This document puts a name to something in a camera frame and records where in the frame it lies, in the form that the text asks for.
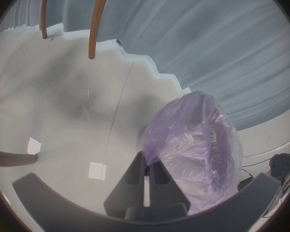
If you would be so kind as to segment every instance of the trash bag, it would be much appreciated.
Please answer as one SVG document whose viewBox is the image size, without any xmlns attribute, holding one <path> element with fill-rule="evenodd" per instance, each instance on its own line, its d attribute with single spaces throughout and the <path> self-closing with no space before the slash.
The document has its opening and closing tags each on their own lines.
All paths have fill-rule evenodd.
<svg viewBox="0 0 290 232">
<path fill-rule="evenodd" d="M 199 91 L 164 106 L 141 145 L 146 164 L 162 160 L 189 199 L 188 214 L 221 202 L 241 174 L 243 149 L 235 127 L 213 97 Z"/>
</svg>

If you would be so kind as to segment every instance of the white light patch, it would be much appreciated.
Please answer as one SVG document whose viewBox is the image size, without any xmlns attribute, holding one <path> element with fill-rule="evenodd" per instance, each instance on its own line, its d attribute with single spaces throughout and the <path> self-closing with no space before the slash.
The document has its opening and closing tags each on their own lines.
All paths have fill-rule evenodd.
<svg viewBox="0 0 290 232">
<path fill-rule="evenodd" d="M 102 174 L 101 174 L 101 180 L 105 180 L 105 174 L 106 174 L 106 165 L 103 165 Z"/>
<path fill-rule="evenodd" d="M 41 149 L 41 144 L 34 140 L 33 138 L 29 139 L 29 144 L 28 144 L 28 153 L 31 155 L 34 155 L 36 153 L 39 153 Z"/>
<path fill-rule="evenodd" d="M 11 205 L 11 203 L 9 202 L 8 198 L 4 195 L 4 193 L 3 193 L 3 197 L 4 197 L 5 201 L 8 202 L 9 205 Z"/>
<path fill-rule="evenodd" d="M 92 179 L 101 179 L 102 168 L 102 163 L 91 162 L 88 177 Z"/>
</svg>

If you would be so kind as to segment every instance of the crumpled plastic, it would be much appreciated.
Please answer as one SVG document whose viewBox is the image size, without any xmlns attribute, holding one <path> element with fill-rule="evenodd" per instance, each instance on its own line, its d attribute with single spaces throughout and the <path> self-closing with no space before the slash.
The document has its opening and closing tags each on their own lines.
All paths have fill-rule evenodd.
<svg viewBox="0 0 290 232">
<path fill-rule="evenodd" d="M 235 127 L 214 98 L 199 91 L 164 106 L 141 145 L 146 164 L 162 160 L 189 199 L 189 215 L 221 202 L 241 174 L 243 149 Z"/>
</svg>

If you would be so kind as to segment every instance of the brown wooden chair leg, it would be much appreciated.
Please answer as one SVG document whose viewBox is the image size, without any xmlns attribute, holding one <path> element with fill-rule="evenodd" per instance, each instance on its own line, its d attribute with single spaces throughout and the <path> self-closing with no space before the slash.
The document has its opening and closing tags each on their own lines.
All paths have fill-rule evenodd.
<svg viewBox="0 0 290 232">
<path fill-rule="evenodd" d="M 0 151 L 0 167 L 29 165 L 36 163 L 37 160 L 37 154 L 13 154 Z"/>
<path fill-rule="evenodd" d="M 47 31 L 46 31 L 46 7 L 47 7 L 47 0 L 42 0 L 41 5 L 41 30 L 42 30 L 42 37 L 43 39 L 47 38 Z"/>
<path fill-rule="evenodd" d="M 89 58 L 95 58 L 98 29 L 105 3 L 106 0 L 97 0 L 93 10 L 89 36 Z"/>
</svg>

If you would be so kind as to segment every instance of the translucent purple bag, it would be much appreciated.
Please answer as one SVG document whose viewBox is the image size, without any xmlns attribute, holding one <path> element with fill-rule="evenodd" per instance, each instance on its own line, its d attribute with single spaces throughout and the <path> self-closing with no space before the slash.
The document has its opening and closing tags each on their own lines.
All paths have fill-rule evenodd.
<svg viewBox="0 0 290 232">
<path fill-rule="evenodd" d="M 236 129 L 210 95 L 189 93 L 163 107 L 141 140 L 147 165 L 162 160 L 189 199 L 188 214 L 222 201 L 241 174 Z"/>
</svg>

